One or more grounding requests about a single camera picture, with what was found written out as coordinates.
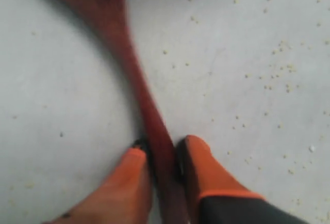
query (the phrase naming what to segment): concrete floor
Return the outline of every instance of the concrete floor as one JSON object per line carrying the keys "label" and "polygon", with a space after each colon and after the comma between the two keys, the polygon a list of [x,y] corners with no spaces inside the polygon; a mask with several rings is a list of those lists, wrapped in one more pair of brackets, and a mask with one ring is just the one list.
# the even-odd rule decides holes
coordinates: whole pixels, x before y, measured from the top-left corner
{"label": "concrete floor", "polygon": [[[247,187],[330,223],[330,0],[128,4],[173,140],[199,135]],[[141,124],[115,60],[68,8],[0,0],[0,18],[0,223],[40,223],[95,189]]]}

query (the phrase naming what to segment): brown wooden spoon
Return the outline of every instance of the brown wooden spoon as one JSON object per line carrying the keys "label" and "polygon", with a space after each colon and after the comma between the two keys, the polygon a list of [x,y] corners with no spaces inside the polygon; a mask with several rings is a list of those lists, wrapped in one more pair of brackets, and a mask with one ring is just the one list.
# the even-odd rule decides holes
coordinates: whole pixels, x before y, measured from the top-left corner
{"label": "brown wooden spoon", "polygon": [[154,158],[163,223],[188,223],[184,190],[177,180],[178,162],[175,149],[149,92],[132,46],[127,26],[125,0],[63,1],[96,30],[120,60],[130,80]]}

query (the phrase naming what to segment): wooden spoon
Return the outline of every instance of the wooden spoon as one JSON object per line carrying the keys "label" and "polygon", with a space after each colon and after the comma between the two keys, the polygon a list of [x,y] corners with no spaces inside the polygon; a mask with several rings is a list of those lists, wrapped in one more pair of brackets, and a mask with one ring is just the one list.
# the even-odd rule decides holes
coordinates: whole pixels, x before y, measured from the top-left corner
{"label": "wooden spoon", "polygon": [[120,59],[137,99],[154,158],[161,217],[166,224],[188,223],[178,182],[178,162],[168,131],[148,90],[129,35],[125,0],[63,0],[88,22]]}

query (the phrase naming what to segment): gray floor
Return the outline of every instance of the gray floor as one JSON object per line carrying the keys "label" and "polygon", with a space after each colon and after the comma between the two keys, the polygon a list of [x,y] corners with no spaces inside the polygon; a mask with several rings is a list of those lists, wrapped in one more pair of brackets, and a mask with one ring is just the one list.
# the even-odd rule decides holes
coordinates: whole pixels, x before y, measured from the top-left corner
{"label": "gray floor", "polygon": [[[330,223],[330,0],[129,12],[173,140],[199,135],[271,203]],[[0,223],[39,223],[95,189],[141,124],[115,60],[66,7],[0,0],[0,18]]]}

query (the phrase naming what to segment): white floor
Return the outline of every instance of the white floor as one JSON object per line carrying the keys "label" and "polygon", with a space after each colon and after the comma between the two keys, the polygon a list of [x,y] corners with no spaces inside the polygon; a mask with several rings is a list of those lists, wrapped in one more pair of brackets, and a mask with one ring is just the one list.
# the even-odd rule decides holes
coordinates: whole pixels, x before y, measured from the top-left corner
{"label": "white floor", "polygon": [[[203,137],[247,187],[330,223],[330,0],[129,11],[173,140]],[[0,223],[40,223],[95,189],[141,124],[115,60],[68,8],[0,0],[0,20]]]}

